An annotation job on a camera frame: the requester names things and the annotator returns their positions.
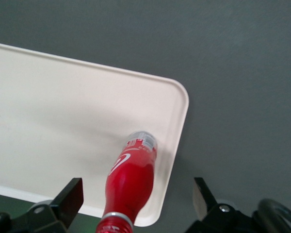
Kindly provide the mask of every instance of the white swirl logo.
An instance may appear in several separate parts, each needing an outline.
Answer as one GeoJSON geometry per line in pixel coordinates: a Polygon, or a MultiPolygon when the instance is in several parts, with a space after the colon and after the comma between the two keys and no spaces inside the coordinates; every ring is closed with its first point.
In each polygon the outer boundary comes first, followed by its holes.
{"type": "Polygon", "coordinates": [[[115,162],[114,166],[112,167],[110,173],[108,174],[108,176],[111,175],[112,172],[114,172],[114,170],[116,170],[122,163],[124,163],[126,160],[128,160],[130,158],[130,154],[123,154],[121,155],[118,160],[115,162]]]}

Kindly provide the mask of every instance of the plastic bottle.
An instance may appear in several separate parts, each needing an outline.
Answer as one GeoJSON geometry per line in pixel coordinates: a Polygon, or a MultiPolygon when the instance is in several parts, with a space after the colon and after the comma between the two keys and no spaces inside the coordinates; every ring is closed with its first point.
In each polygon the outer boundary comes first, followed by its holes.
{"type": "Polygon", "coordinates": [[[139,131],[131,134],[106,181],[106,206],[96,233],[132,233],[141,208],[149,199],[157,154],[155,138],[139,131]]]}

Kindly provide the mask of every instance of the gray table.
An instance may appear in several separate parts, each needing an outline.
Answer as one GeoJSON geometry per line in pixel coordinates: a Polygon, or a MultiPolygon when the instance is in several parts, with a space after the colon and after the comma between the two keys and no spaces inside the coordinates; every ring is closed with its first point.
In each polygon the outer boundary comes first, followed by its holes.
{"type": "MultiPolygon", "coordinates": [[[[291,1],[1,1],[0,43],[178,80],[190,107],[162,215],[184,232],[193,177],[247,215],[291,208],[291,1]]],[[[31,204],[0,197],[17,216],[31,204]]],[[[93,232],[78,215],[70,231],[93,232]]]]}

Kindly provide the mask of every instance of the plastic tray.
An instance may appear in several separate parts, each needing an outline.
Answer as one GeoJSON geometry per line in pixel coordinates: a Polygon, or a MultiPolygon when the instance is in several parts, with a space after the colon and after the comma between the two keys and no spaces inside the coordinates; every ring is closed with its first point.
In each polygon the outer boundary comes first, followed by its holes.
{"type": "Polygon", "coordinates": [[[101,217],[127,136],[158,141],[154,188],[136,226],[160,216],[189,99],[178,82],[0,44],[0,195],[39,202],[83,178],[80,213],[101,217]]]}

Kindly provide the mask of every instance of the black cable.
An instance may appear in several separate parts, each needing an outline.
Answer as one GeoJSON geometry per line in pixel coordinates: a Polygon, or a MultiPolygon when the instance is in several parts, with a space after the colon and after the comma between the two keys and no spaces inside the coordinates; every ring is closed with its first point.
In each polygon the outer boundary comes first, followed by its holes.
{"type": "Polygon", "coordinates": [[[277,201],[263,199],[258,205],[258,217],[264,228],[270,233],[291,233],[291,210],[277,201]]]}

